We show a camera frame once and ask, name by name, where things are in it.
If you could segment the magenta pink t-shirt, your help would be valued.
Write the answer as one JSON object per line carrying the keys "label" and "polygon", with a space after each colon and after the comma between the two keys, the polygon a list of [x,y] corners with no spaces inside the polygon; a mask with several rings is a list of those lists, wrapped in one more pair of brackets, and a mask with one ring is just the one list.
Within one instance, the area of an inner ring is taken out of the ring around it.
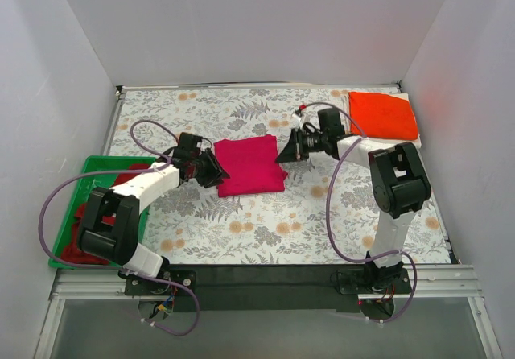
{"label": "magenta pink t-shirt", "polygon": [[220,198],[283,192],[288,173],[275,162],[277,139],[271,134],[214,143],[216,159],[229,175],[217,187]]}

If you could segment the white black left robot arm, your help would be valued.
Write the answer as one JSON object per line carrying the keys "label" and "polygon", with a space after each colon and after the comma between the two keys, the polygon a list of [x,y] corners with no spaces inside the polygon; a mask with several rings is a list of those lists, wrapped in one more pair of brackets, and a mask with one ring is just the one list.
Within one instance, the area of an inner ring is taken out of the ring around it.
{"label": "white black left robot arm", "polygon": [[164,258],[139,241],[140,216],[155,200],[189,180],[211,188],[229,174],[213,151],[202,149],[203,138],[183,134],[176,146],[163,153],[143,172],[112,188],[94,188],[85,204],[78,229],[77,248],[143,275],[143,284],[156,295],[171,285]]}

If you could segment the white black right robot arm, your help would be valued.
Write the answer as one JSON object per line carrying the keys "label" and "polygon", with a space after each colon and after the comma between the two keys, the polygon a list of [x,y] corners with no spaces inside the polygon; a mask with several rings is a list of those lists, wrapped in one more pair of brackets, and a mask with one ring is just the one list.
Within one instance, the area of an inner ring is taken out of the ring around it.
{"label": "white black right robot arm", "polygon": [[[402,258],[407,255],[403,246],[414,214],[431,198],[431,185],[418,149],[412,142],[387,147],[383,142],[369,138],[348,113],[329,104],[317,112],[319,125],[313,126],[304,117],[305,109],[306,106],[301,105],[294,111],[299,126],[290,131],[289,141],[275,162],[300,162],[318,152],[338,161],[326,198],[329,241],[346,262],[370,266],[364,272],[365,286],[369,290],[385,291],[393,283],[390,268],[402,266]],[[345,161],[369,169],[373,198],[380,210],[373,246],[363,259],[345,256],[336,246],[331,227],[332,190]]]}

